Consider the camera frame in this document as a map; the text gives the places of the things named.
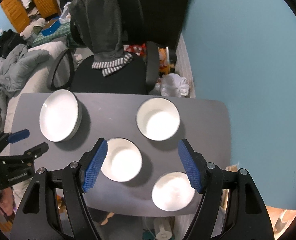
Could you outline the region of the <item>person's left hand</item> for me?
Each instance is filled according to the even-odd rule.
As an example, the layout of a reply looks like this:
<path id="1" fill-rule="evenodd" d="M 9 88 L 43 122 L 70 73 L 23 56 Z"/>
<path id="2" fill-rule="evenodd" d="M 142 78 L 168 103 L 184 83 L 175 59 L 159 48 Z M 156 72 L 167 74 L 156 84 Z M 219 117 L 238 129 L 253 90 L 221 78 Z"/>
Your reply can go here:
<path id="1" fill-rule="evenodd" d="M 13 191 L 12 188 L 6 188 L 1 191 L 0 214 L 11 216 L 13 214 Z"/>

